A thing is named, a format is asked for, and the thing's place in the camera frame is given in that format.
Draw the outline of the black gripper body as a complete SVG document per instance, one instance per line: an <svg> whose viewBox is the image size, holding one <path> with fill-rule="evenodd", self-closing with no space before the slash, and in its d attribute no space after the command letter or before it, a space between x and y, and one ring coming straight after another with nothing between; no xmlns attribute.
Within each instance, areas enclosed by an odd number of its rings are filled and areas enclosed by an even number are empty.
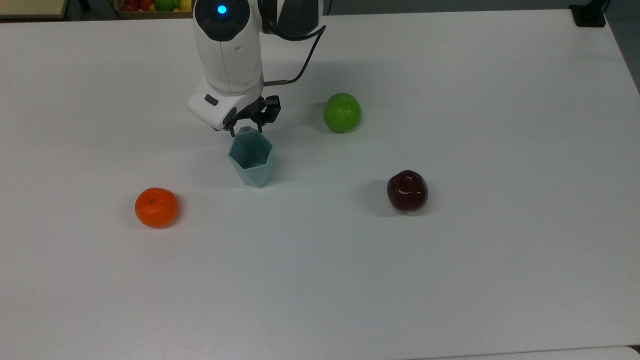
<svg viewBox="0 0 640 360"><path fill-rule="evenodd" d="M281 111L281 101L278 95L259 96L259 98L236 114L238 120L249 119L253 122L253 116L269 117L269 124L274 123Z"/></svg>

